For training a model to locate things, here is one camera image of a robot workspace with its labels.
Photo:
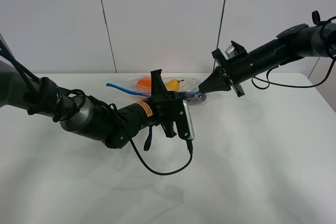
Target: white wall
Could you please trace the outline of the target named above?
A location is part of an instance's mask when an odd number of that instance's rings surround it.
[[[311,12],[318,10],[322,18],[335,15],[334,0],[227,0],[220,48],[230,41],[248,51],[271,41],[280,32],[294,25],[313,25]],[[282,66],[278,72],[300,72],[309,75],[317,58],[307,58]]]
[[[103,0],[118,72],[210,72],[223,0]]]
[[[320,58],[316,64],[314,71],[311,73],[309,80],[313,84],[317,84],[325,78],[327,71],[330,67],[330,58]],[[327,81],[316,87],[323,98],[329,105],[336,111],[336,66],[333,67]]]
[[[34,72],[114,72],[100,0],[0,0],[0,33]]]

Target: clear plastic bag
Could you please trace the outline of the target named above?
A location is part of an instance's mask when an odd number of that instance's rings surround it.
[[[162,77],[162,80],[168,91],[180,92],[190,105],[205,104],[207,95],[199,92],[198,85],[201,84],[199,80],[190,77]],[[133,95],[144,97],[151,95],[151,77],[144,74],[115,78],[113,82],[107,83],[107,86]]]

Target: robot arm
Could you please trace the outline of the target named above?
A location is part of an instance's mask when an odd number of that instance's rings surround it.
[[[256,75],[300,60],[304,57],[330,57],[336,54],[336,24],[320,20],[317,11],[312,13],[315,26],[306,24],[291,27],[257,49],[247,52],[238,43],[232,42],[224,57],[220,49],[212,52],[218,67],[199,85],[201,93],[229,91],[233,88],[238,97],[244,95],[240,83]]]

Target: white tabletop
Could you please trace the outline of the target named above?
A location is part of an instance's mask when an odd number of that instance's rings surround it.
[[[136,97],[105,87],[131,74],[47,74],[119,108]],[[207,74],[174,74],[204,80]],[[309,85],[296,73],[273,81]],[[243,83],[191,107],[194,160],[179,174],[147,171],[130,144],[111,150],[41,115],[0,109],[0,223],[336,223],[336,114],[316,89]],[[139,149],[148,134],[134,138]],[[183,140],[153,131],[158,171],[188,160]]]

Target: orange warning label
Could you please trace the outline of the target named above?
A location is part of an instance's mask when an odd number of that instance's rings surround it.
[[[151,110],[151,107],[149,107],[147,103],[140,101],[140,102],[137,102],[137,104],[143,108],[148,118],[153,115],[153,111]]]

